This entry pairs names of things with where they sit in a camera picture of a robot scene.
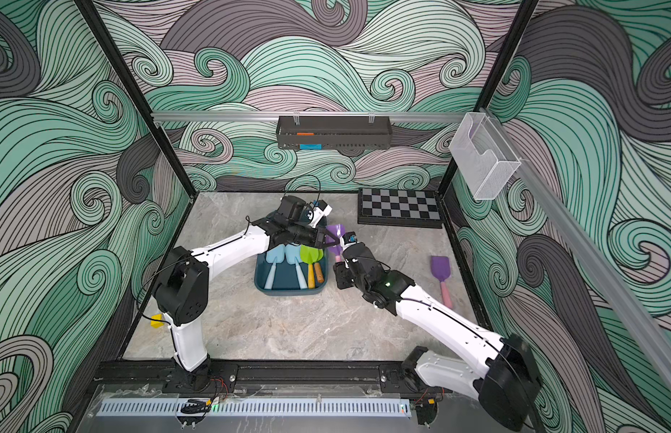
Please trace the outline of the green shovel wooden handle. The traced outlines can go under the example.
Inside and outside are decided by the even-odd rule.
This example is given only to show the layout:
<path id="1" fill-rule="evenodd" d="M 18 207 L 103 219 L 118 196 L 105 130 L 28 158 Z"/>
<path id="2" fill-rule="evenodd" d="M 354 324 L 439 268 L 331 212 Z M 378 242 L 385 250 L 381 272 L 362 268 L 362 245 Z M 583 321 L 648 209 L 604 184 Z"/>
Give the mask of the green shovel wooden handle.
<path id="1" fill-rule="evenodd" d="M 324 251 L 321 250 L 321 249 L 318 249 L 317 250 L 317 259 L 315 260 L 315 263 L 314 263 L 314 270 L 315 270 L 315 278 L 317 279 L 317 282 L 319 284 L 324 283 L 324 273 L 323 273 L 323 270 L 322 270 L 322 266 L 320 264 L 321 260 L 323 258 L 324 258 Z"/>

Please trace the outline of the green shovel yellow handle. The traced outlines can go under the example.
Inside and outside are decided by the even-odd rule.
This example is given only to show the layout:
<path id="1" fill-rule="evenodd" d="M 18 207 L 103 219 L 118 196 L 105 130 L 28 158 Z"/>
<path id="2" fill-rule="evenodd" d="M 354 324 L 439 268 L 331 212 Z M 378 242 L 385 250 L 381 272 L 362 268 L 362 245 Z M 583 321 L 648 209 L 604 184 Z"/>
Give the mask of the green shovel yellow handle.
<path id="1" fill-rule="evenodd" d="M 318 261 L 319 250 L 314 247 L 301 245 L 300 258 L 308 266 L 308 288 L 314 289 L 317 279 L 315 278 L 314 264 Z"/>

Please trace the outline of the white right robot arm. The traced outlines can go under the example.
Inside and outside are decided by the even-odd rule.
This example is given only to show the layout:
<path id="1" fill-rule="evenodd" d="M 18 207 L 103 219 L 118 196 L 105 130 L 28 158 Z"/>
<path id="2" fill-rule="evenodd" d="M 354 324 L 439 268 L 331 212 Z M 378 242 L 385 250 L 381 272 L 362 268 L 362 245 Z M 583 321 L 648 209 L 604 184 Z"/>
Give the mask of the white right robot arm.
<path id="1" fill-rule="evenodd" d="M 375 259 L 363 243 L 344 245 L 342 258 L 334 267 L 340 286 L 357 288 L 367 302 L 422 328 L 457 355 L 427 350 L 416 357 L 413 370 L 425 386 L 477 400 L 506 429 L 520 431 L 529 421 L 535 431 L 544 431 L 536 404 L 543 381 L 523 337 L 503 337 L 465 319 Z"/>

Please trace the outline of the purple shovel pink handle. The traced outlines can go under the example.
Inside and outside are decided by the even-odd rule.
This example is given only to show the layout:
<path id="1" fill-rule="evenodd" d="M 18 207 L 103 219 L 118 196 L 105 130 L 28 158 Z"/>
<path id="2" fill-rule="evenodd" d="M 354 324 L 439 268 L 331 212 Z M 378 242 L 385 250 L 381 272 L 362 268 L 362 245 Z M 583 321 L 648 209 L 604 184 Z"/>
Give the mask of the purple shovel pink handle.
<path id="1" fill-rule="evenodd" d="M 451 276 L 450 259 L 447 256 L 433 255 L 430 257 L 432 275 L 438 280 L 443 304 L 451 309 L 454 307 L 446 281 Z"/>
<path id="2" fill-rule="evenodd" d="M 335 238 L 329 238 L 328 243 L 330 244 L 330 247 L 328 247 L 328 251 L 330 254 L 334 256 L 334 259 L 337 263 L 340 263 L 343 258 L 342 258 L 342 244 L 341 244 L 341 238 L 345 234 L 345 227 L 343 224 L 336 224 L 336 225 L 329 225 L 326 227 L 328 234 L 330 235 L 335 235 Z"/>

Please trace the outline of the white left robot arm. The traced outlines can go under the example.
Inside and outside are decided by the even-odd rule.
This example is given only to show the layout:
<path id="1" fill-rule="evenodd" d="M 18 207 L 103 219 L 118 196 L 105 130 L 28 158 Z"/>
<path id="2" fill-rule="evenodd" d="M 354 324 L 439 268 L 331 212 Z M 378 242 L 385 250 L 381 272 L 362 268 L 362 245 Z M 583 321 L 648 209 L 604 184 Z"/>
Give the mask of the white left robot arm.
<path id="1" fill-rule="evenodd" d="M 308 203 L 284 196 L 275 211 L 249 220 L 245 229 L 233 236 L 193 250 L 172 250 L 152 285 L 161 317 L 151 321 L 169 328 L 178 371 L 190 381 L 209 381 L 211 361 L 202 316 L 209 301 L 210 281 L 234 265 L 281 245 L 328 247 L 326 238 L 331 233 L 323 219 L 331 212 L 332 207 L 324 200 Z"/>

